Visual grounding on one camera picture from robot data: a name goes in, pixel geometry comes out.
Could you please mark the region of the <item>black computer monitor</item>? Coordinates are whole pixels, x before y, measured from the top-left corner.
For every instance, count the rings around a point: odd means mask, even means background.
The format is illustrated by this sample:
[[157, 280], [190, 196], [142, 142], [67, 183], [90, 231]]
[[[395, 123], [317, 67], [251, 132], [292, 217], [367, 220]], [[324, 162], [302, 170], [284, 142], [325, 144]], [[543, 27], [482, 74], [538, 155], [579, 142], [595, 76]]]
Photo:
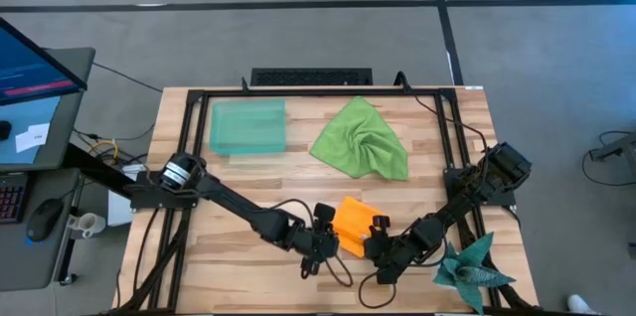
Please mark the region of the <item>black computer monitor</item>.
[[0, 105], [86, 89], [85, 81], [0, 17]]

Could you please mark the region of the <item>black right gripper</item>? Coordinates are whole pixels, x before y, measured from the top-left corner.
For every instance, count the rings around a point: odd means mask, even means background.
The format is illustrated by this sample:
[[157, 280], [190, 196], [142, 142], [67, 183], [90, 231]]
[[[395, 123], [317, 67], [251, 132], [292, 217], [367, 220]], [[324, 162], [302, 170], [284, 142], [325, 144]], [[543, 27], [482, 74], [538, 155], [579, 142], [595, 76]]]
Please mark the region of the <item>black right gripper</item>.
[[373, 236], [365, 240], [365, 258], [377, 268], [404, 270], [413, 260], [413, 248], [405, 236], [389, 237], [390, 227], [388, 216], [373, 216]]

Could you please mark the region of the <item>orange microfiber towel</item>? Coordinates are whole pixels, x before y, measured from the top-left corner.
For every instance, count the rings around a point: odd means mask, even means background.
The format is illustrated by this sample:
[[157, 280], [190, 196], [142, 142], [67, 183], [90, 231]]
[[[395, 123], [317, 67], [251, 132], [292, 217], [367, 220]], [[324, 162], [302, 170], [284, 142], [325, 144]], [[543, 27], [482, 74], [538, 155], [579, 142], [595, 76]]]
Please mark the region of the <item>orange microfiber towel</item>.
[[364, 241], [371, 236], [373, 217], [383, 214], [352, 197], [345, 197], [332, 221], [340, 247], [358, 258], [364, 258]]

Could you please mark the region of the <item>black backlit keyboard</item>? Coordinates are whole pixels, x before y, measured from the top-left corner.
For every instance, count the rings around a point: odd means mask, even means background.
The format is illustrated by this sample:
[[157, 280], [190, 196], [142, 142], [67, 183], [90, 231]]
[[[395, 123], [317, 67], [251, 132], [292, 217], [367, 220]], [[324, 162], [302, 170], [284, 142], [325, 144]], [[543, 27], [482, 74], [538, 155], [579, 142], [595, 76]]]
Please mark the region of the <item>black backlit keyboard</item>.
[[0, 175], [0, 224], [20, 223], [27, 204], [29, 177], [25, 173]]

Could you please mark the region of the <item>teal translucent plastic basket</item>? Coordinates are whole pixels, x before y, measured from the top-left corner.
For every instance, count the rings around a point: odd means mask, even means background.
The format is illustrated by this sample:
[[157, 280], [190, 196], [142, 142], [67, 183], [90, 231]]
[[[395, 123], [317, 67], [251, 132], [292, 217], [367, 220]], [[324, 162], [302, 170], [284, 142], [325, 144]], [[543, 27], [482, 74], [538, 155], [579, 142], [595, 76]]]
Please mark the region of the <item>teal translucent plastic basket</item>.
[[218, 155], [280, 153], [286, 146], [284, 99], [213, 103], [210, 149]]

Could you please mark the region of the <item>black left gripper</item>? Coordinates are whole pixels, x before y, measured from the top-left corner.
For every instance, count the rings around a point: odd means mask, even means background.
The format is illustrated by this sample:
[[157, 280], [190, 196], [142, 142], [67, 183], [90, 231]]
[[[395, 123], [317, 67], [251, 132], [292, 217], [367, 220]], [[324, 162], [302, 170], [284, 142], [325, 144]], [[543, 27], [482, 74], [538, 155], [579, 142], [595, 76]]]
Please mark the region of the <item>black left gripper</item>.
[[315, 229], [299, 229], [292, 239], [292, 248], [304, 257], [300, 263], [300, 276], [307, 279], [309, 273], [318, 273], [321, 262], [336, 255], [339, 239], [331, 224], [316, 225]]

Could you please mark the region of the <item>white rectangular box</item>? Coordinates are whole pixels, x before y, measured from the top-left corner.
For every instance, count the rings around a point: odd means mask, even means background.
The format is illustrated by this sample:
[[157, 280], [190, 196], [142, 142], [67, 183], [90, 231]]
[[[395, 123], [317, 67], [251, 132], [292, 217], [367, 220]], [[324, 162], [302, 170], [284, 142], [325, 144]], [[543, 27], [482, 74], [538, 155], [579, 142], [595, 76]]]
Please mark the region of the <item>white rectangular box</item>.
[[[146, 167], [142, 164], [128, 165], [122, 168], [125, 176], [137, 180], [140, 172], [145, 172]], [[108, 191], [108, 210], [106, 223], [109, 227], [118, 227], [132, 222], [133, 213], [130, 207], [130, 201], [121, 195]]]

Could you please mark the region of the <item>black slanted desk bar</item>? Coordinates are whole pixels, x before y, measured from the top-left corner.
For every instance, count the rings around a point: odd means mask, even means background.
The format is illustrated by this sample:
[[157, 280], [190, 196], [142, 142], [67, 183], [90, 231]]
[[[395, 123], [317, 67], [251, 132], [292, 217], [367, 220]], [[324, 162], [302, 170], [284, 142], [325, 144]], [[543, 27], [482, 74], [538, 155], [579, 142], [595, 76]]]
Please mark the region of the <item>black slanted desk bar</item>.
[[129, 194], [124, 187], [132, 185], [134, 181], [125, 176], [122, 172], [100, 162], [88, 152], [69, 143], [62, 160], [64, 168], [76, 168], [80, 172], [92, 179], [94, 182], [108, 188], [118, 195], [129, 199]]

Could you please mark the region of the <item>black equipment stand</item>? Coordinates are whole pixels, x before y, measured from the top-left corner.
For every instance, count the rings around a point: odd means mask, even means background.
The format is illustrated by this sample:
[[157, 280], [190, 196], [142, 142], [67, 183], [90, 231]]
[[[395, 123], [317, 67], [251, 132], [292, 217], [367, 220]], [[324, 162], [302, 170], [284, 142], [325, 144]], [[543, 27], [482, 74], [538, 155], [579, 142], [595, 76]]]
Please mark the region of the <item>black equipment stand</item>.
[[600, 161], [610, 155], [622, 155], [628, 162], [636, 163], [636, 132], [631, 132], [616, 141], [591, 153], [591, 159]]

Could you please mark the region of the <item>green microfiber towel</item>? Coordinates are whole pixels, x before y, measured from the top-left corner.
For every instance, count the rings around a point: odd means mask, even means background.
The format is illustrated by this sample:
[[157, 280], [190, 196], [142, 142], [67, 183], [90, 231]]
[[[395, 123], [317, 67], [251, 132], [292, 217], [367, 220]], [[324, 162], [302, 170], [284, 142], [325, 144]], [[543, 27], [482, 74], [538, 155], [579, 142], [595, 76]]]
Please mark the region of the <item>green microfiber towel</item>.
[[408, 179], [408, 155], [380, 113], [361, 96], [353, 97], [324, 127], [310, 155], [351, 178], [378, 174]]

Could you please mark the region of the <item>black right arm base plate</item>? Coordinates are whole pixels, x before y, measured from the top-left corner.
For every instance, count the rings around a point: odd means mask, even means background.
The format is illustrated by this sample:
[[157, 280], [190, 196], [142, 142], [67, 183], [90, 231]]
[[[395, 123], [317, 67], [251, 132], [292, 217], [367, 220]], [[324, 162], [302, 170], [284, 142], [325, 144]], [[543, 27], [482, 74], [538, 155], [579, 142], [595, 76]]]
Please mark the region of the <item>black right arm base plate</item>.
[[471, 165], [461, 169], [446, 169], [443, 183], [449, 202], [460, 198], [479, 206], [511, 207], [516, 204], [513, 185], [496, 172], [488, 171], [482, 181], [483, 171]]

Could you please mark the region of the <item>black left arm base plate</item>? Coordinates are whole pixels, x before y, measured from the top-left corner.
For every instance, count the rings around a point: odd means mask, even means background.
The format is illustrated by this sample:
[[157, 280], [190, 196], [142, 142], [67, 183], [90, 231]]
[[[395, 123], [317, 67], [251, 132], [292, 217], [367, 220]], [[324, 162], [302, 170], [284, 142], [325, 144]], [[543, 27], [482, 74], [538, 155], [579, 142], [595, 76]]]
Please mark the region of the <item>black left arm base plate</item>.
[[151, 183], [148, 179], [139, 179], [134, 184], [124, 186], [130, 200], [130, 207], [140, 209], [189, 209], [198, 205], [198, 199], [192, 196], [177, 196]]

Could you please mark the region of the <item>black computer mouse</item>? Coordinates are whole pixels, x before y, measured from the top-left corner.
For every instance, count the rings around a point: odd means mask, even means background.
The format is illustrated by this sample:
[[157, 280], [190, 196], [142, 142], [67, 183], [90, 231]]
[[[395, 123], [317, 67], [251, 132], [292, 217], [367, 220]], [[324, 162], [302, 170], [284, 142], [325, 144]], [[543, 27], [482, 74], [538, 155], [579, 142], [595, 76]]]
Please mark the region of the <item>black computer mouse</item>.
[[38, 206], [27, 222], [27, 238], [32, 242], [43, 241], [53, 230], [64, 209], [61, 199], [48, 199]]

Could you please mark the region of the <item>person's foot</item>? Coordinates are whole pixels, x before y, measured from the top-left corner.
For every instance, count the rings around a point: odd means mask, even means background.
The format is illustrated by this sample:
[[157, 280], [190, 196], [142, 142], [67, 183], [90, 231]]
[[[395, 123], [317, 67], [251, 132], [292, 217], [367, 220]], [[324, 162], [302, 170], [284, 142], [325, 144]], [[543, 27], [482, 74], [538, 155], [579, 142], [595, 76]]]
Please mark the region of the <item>person's foot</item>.
[[587, 315], [599, 315], [599, 312], [593, 310], [588, 303], [578, 294], [571, 294], [566, 299], [567, 309], [569, 312]]

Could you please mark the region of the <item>white paper note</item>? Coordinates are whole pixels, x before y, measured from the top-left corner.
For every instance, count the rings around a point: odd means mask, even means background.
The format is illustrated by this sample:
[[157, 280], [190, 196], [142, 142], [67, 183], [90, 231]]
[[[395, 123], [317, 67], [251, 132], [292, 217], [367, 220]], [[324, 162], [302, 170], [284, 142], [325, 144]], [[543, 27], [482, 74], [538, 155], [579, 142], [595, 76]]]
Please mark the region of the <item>white paper note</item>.
[[21, 153], [31, 148], [45, 145], [48, 139], [49, 129], [49, 123], [31, 125], [25, 132], [16, 135], [16, 152]]

